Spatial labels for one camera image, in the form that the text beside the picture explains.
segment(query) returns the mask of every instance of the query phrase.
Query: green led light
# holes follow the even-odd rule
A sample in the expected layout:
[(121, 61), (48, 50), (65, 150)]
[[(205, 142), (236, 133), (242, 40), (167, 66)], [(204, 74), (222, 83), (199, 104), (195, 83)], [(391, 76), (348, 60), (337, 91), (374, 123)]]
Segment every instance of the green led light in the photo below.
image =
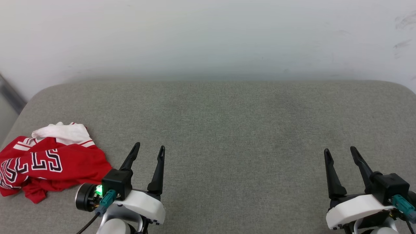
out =
[(97, 188), (95, 189), (95, 193), (102, 197), (103, 196), (103, 186), (98, 185)]

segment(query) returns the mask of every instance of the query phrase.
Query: teal connector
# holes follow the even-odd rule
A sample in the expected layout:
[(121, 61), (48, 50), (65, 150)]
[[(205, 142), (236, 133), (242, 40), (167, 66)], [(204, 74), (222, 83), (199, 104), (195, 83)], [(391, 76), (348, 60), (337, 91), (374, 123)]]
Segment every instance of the teal connector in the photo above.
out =
[(412, 222), (416, 222), (416, 211), (415, 208), (401, 195), (394, 195), (391, 203), (401, 211), (406, 218)]
[(94, 210), (96, 214), (99, 214), (100, 217), (104, 215), (104, 213), (107, 211), (107, 208), (110, 207), (111, 204), (116, 200), (117, 193), (115, 190), (110, 189), (101, 199), (100, 205), (97, 209)]

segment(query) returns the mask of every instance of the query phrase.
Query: black cable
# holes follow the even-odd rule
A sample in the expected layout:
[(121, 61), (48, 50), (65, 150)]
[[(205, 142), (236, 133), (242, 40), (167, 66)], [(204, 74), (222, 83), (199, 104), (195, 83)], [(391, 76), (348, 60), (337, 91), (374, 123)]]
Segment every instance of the black cable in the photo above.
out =
[(98, 218), (99, 215), (100, 213), (96, 213), (94, 217), (79, 232), (77, 232), (77, 234), (84, 232)]
[(408, 227), (408, 228), (409, 228), (409, 230), (410, 230), (410, 233), (415, 234), (415, 231), (413, 230), (412, 225), (410, 225), (410, 222), (409, 222), (409, 220), (407, 220), (407, 219), (406, 219), (406, 224), (407, 224), (407, 227)]

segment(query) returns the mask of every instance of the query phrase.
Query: gray fabric surface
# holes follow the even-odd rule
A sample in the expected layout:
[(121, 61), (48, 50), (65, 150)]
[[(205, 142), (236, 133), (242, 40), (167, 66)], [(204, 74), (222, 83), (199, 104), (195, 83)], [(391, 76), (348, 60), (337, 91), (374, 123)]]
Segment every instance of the gray fabric surface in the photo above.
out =
[[(37, 94), (6, 142), (74, 121), (119, 167), (139, 141), (137, 189), (165, 145), (166, 222), (150, 234), (334, 234), (343, 231), (325, 222), (324, 149), (350, 194), (364, 190), (351, 145), (373, 170), (396, 172), (414, 190), (415, 114), (414, 93), (377, 81), (77, 83)], [(76, 210), (76, 190), (50, 192), (37, 205), (22, 193), (0, 197), (0, 232), (76, 233), (93, 216)]]

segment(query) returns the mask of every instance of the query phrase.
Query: clothing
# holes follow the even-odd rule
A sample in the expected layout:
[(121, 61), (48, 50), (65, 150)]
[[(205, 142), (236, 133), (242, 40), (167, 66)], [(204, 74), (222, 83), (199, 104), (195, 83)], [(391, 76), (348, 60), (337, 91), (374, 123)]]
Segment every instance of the clothing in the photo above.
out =
[(0, 152), (0, 193), (9, 196), (22, 189), (34, 203), (47, 191), (62, 191), (77, 184), (100, 184), (111, 170), (105, 154), (82, 124), (50, 124), (17, 137)]

